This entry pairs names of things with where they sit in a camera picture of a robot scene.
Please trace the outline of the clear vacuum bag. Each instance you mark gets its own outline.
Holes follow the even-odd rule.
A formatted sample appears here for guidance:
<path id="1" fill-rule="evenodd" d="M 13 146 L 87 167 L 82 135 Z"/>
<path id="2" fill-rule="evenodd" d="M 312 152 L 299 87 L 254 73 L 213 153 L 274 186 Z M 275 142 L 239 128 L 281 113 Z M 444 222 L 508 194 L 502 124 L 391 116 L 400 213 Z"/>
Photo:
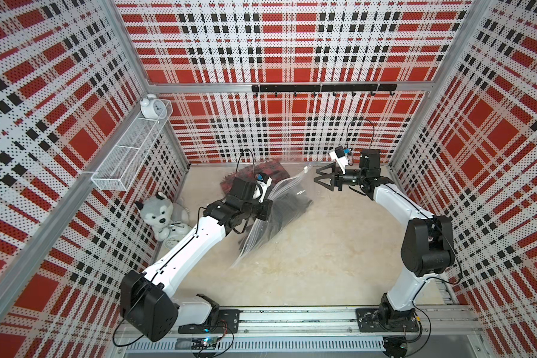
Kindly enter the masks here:
<path id="1" fill-rule="evenodd" d="M 309 184 L 312 164 L 307 164 L 296 174 L 290 174 L 277 160 L 251 164 L 236 168 L 232 174 L 226 175 L 220 183 L 222 192 L 228 194 L 234 181 L 238 178 L 252 181 L 259 174 L 266 174 L 271 179 L 271 186 L 265 196 L 271 201 L 268 219 L 263 221 L 256 218 L 246 226 L 243 237 L 239 241 L 239 255 L 233 266 L 262 246 L 274 239 L 286 226 L 303 216 L 313 204 L 313 185 Z"/>

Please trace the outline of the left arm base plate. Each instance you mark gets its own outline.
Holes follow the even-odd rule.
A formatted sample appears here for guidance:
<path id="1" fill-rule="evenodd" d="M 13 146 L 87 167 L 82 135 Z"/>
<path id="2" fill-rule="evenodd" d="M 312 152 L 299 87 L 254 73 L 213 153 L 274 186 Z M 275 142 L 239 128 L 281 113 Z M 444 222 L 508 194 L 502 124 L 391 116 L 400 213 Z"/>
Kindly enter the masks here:
<path id="1" fill-rule="evenodd" d="M 213 310 L 207 320 L 201 325 L 184 325 L 177 329 L 179 334 L 223 334 L 237 333 L 240 324 L 241 310 Z"/>

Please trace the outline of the red black plaid shirt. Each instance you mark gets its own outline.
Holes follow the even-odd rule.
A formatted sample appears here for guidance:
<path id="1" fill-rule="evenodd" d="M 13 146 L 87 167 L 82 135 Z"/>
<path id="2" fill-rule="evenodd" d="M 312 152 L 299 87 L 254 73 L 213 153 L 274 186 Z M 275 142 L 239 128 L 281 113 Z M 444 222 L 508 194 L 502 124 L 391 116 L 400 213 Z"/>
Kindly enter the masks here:
<path id="1" fill-rule="evenodd" d="M 285 170 L 279 161 L 269 160 L 256 164 L 255 166 L 250 165 L 243 167 L 236 173 L 225 176 L 224 180 L 220 183 L 222 192 L 224 194 L 228 194 L 230 192 L 235 178 L 253 181 L 255 179 L 255 175 L 258 175 L 261 172 L 267 174 L 272 179 L 272 183 L 278 183 L 290 177 L 288 171 Z"/>

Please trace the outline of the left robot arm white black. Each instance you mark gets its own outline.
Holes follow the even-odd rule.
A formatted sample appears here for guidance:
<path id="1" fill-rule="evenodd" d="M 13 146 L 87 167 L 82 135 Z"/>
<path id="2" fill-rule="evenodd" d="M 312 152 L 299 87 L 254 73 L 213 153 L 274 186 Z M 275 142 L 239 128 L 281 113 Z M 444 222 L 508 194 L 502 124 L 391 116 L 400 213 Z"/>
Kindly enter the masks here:
<path id="1" fill-rule="evenodd" d="M 200 259 L 241 223 L 269 218 L 271 184 L 264 172 L 253 181 L 235 178 L 228 195 L 209 204 L 196 226 L 169 253 L 142 272 L 129 271 L 119 287 L 122 320 L 152 342 L 176 327 L 217 328 L 219 305 L 215 301 L 202 294 L 182 298 L 176 295 L 177 289 Z"/>

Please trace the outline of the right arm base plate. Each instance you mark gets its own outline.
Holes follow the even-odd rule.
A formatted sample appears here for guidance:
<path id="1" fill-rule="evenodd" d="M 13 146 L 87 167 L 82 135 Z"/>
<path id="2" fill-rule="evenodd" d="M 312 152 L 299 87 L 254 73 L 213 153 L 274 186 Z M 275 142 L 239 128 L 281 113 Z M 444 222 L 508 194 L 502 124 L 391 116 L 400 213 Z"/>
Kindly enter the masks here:
<path id="1" fill-rule="evenodd" d="M 394 311 L 390 308 L 356 309 L 356 319 L 361 333 L 418 333 L 419 322 L 415 310 Z"/>

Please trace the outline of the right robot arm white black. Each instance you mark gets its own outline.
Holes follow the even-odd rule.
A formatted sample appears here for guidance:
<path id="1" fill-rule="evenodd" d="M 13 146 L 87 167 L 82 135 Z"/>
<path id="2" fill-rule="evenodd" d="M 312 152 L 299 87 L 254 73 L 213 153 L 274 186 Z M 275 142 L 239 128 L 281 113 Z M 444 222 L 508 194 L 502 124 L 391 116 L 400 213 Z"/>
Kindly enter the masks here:
<path id="1" fill-rule="evenodd" d="M 453 228 L 447 216 L 420 208 L 403 194 L 393 180 L 381 174 L 380 152 L 360 152 L 359 168 L 350 169 L 350 151 L 341 146 L 330 152 L 332 163 L 318 169 L 314 182 L 333 191 L 348 186 L 384 207 L 405 228 L 401 246 L 404 265 L 398 280 L 383 295 L 378 309 L 382 325 L 394 327 L 412 318 L 416 298 L 429 280 L 456 262 Z"/>

